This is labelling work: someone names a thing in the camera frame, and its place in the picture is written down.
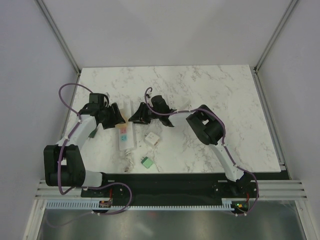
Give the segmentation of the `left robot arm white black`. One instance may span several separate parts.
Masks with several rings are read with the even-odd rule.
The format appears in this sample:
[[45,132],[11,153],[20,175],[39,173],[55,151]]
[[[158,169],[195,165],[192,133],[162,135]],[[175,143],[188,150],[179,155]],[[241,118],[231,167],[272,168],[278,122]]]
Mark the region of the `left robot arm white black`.
[[109,183],[103,180],[102,172],[86,170],[81,149],[99,125],[105,130],[124,123],[118,105],[110,104],[107,94],[90,93],[88,103],[78,112],[67,136],[43,150],[46,184],[51,187],[89,187],[99,197],[106,196],[110,191]]

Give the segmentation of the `dark green cube plug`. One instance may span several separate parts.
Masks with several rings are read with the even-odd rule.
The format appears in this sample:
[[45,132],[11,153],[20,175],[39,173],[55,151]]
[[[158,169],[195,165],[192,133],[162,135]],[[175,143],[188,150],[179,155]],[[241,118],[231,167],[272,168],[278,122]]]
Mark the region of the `dark green cube plug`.
[[98,128],[96,127],[96,128],[89,134],[88,137],[91,138],[91,139],[93,139],[93,138],[96,136],[97,132],[98,132]]

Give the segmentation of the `white cube plug orange logo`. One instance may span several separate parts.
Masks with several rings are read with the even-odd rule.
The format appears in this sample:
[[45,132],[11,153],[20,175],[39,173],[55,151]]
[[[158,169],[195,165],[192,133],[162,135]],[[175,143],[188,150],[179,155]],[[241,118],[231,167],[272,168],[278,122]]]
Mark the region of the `white cube plug orange logo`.
[[157,134],[150,132],[145,136],[144,142],[151,147],[156,147],[160,142],[160,137]]

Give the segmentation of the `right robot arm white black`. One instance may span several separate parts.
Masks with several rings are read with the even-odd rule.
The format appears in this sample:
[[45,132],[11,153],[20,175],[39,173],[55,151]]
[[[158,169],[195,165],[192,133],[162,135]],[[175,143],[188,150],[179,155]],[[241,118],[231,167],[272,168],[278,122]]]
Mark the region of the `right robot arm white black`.
[[247,174],[237,167],[235,160],[226,149],[224,138],[225,126],[222,121],[202,104],[194,110],[177,110],[170,107],[161,95],[140,103],[137,111],[129,118],[134,124],[148,125],[151,120],[158,119],[166,127],[176,127],[188,123],[200,142],[209,146],[223,167],[229,182],[229,191],[235,197],[247,191]]

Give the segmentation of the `green plug adapter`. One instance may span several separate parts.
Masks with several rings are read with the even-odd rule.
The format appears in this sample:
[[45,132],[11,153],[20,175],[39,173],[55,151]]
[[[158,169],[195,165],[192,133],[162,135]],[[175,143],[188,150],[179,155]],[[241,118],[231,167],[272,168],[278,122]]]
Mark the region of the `green plug adapter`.
[[154,162],[147,156],[144,156],[141,158],[141,161],[140,163],[146,168],[146,169],[149,169],[153,164]]

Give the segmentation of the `long white power strip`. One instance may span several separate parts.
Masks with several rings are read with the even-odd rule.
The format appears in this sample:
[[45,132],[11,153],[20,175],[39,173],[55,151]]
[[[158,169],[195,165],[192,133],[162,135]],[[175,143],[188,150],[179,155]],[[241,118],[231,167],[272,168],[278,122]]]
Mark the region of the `long white power strip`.
[[133,150],[136,148],[136,132],[134,124],[129,121],[129,118],[134,114],[133,103],[131,100],[124,100],[119,105],[121,116],[125,120],[118,127],[118,146],[121,152],[126,150]]

